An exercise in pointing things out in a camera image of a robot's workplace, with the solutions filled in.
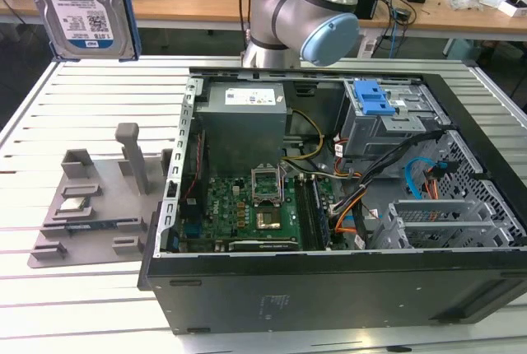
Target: wooden desk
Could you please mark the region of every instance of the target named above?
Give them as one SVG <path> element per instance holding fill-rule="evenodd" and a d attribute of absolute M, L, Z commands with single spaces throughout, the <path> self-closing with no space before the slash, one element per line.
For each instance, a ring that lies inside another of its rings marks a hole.
<path fill-rule="evenodd" d="M 32 0 L 8 0 L 28 23 L 41 23 Z M 413 4 L 416 22 L 408 29 L 409 37 L 445 39 L 527 41 L 527 19 L 510 18 L 502 12 L 485 7 L 482 12 L 454 11 L 445 0 L 427 0 Z M 139 27 L 171 29 L 238 30 L 238 0 L 133 0 Z M 244 0 L 247 12 L 247 0 Z M 0 2 L 0 22 L 18 20 Z M 365 36 L 360 57 L 371 56 L 372 43 L 382 35 L 389 23 L 388 10 L 379 4 L 371 21 L 361 21 Z"/>

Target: aluminum profile table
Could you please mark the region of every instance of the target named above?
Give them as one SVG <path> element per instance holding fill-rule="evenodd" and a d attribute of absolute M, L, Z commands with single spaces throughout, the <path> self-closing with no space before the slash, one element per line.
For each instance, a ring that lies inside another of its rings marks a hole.
<path fill-rule="evenodd" d="M 139 262 L 27 267 L 63 153 L 87 148 L 94 158 L 120 157 L 119 122 L 141 126 L 146 154 L 171 147 L 189 67 L 205 66 L 233 68 L 239 60 L 52 63 L 35 84 L 0 135 L 0 352 L 527 352 L 527 296 L 475 325 L 175 337 L 154 295 L 135 287 Z M 527 117 L 479 69 L 433 60 L 346 60 L 334 68 L 441 74 L 527 184 Z"/>

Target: sticker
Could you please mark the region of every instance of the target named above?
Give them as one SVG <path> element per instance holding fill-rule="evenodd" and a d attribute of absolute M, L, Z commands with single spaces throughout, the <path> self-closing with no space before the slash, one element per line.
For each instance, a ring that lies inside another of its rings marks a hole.
<path fill-rule="evenodd" d="M 355 235 L 355 245 L 357 246 L 358 249 L 366 248 L 366 243 L 359 235 Z"/>
<path fill-rule="evenodd" d="M 342 144 L 335 144 L 335 155 L 339 158 L 344 156 L 344 146 Z"/>
<path fill-rule="evenodd" d="M 225 92 L 226 105 L 276 105 L 274 89 L 229 88 Z"/>
<path fill-rule="evenodd" d="M 390 100 L 389 103 L 398 107 L 406 107 L 406 103 L 403 100 Z"/>
<path fill-rule="evenodd" d="M 267 321 L 278 318 L 289 305 L 289 295 L 262 296 L 259 304 L 258 318 Z"/>
<path fill-rule="evenodd" d="M 114 43 L 108 12 L 97 0 L 51 0 L 68 41 L 78 48 L 109 48 Z"/>
<path fill-rule="evenodd" d="M 70 225 L 66 226 L 68 229 L 91 229 L 89 225 Z"/>

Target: motherboard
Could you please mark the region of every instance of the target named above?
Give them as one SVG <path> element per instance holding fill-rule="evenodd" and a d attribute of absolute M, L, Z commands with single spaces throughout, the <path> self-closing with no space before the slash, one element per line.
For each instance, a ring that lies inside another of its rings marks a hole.
<path fill-rule="evenodd" d="M 179 249 L 324 249 L 329 243 L 328 212 L 334 199 L 328 179 L 286 177 L 276 168 L 253 170 L 252 176 L 245 177 L 212 177 L 205 217 L 183 221 Z"/>

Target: white box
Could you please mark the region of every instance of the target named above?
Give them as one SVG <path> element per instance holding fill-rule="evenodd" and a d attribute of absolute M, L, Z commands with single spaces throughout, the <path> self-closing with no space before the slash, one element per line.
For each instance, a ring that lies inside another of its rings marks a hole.
<path fill-rule="evenodd" d="M 527 16 L 527 3 L 524 0 L 505 0 L 497 9 L 512 17 Z"/>

